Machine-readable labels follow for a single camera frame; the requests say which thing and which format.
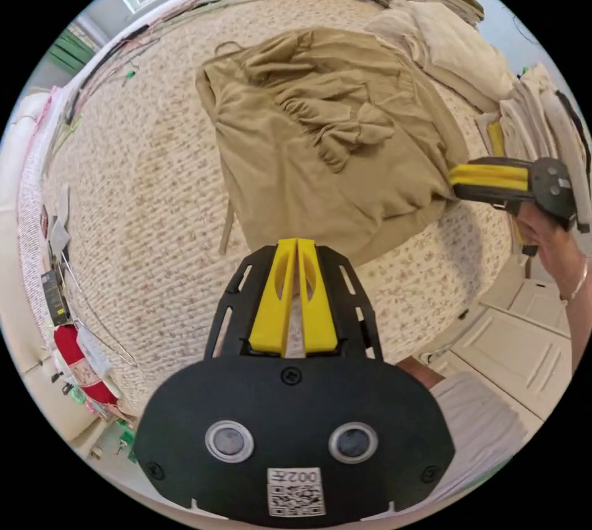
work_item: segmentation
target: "white cabinet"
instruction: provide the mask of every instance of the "white cabinet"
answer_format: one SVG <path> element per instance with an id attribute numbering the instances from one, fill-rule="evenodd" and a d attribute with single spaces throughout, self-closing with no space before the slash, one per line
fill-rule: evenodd
<path id="1" fill-rule="evenodd" d="M 481 376 L 478 371 L 476 371 L 467 362 L 462 360 L 451 351 L 448 351 L 442 357 L 439 357 L 437 360 L 435 360 L 430 365 L 430 368 L 447 378 L 459 372 L 470 372 L 477 378 L 481 379 L 481 381 L 486 386 L 491 388 L 491 390 L 493 390 L 493 392 L 496 394 L 499 394 L 510 405 L 510 407 L 512 407 L 512 409 L 518 413 L 520 420 L 527 430 L 527 436 L 524 440 L 525 443 L 538 431 L 539 427 L 543 424 L 542 419 L 537 417 L 533 412 L 529 411 L 526 407 L 513 399 L 508 393 L 505 393 L 499 386 L 496 386 L 493 382 L 491 382 L 491 380 Z"/>
<path id="2" fill-rule="evenodd" d="M 569 335 L 565 306 L 554 283 L 527 279 L 509 310 Z"/>
<path id="3" fill-rule="evenodd" d="M 452 352 L 542 420 L 571 379 L 567 337 L 493 308 Z"/>

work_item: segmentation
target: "red bag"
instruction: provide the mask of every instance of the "red bag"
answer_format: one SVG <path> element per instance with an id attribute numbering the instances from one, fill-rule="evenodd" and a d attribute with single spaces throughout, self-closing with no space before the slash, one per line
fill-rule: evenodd
<path id="1" fill-rule="evenodd" d="M 78 331 L 74 325 L 63 325 L 54 331 L 54 341 L 78 386 L 93 401 L 116 405 L 117 397 L 91 368 L 78 345 Z"/>

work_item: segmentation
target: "pillow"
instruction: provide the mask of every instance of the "pillow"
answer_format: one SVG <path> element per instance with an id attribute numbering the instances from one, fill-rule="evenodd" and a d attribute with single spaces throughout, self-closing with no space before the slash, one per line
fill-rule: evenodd
<path id="1" fill-rule="evenodd" d="M 17 121 L 23 117 L 30 117 L 33 120 L 37 120 L 45 107 L 45 103 L 49 98 L 48 92 L 36 92 L 35 94 L 29 94 L 21 100 L 18 106 Z"/>

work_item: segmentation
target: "green object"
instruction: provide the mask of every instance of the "green object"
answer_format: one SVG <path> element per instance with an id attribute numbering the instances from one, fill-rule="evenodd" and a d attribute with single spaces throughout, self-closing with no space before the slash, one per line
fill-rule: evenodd
<path id="1" fill-rule="evenodd" d="M 128 446 L 131 446 L 135 439 L 136 435 L 131 430 L 125 430 L 119 438 L 121 442 L 125 442 Z"/>
<path id="2" fill-rule="evenodd" d="M 74 386 L 70 391 L 70 396 L 79 404 L 83 405 L 86 402 L 86 395 L 79 387 Z"/>
<path id="3" fill-rule="evenodd" d="M 66 29 L 47 51 L 45 57 L 72 76 L 84 68 L 94 51 Z"/>

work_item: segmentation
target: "white pillow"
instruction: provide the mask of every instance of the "white pillow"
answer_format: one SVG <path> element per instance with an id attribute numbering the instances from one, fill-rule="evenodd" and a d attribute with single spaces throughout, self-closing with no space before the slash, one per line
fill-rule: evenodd
<path id="1" fill-rule="evenodd" d="M 48 98 L 48 92 L 36 92 L 35 94 L 27 95 L 18 106 L 17 121 L 23 117 L 30 117 L 36 120 L 43 111 Z"/>
<path id="2" fill-rule="evenodd" d="M 17 204 L 20 175 L 27 155 L 35 122 L 23 117 L 11 125 L 0 147 L 0 210 L 14 211 Z"/>

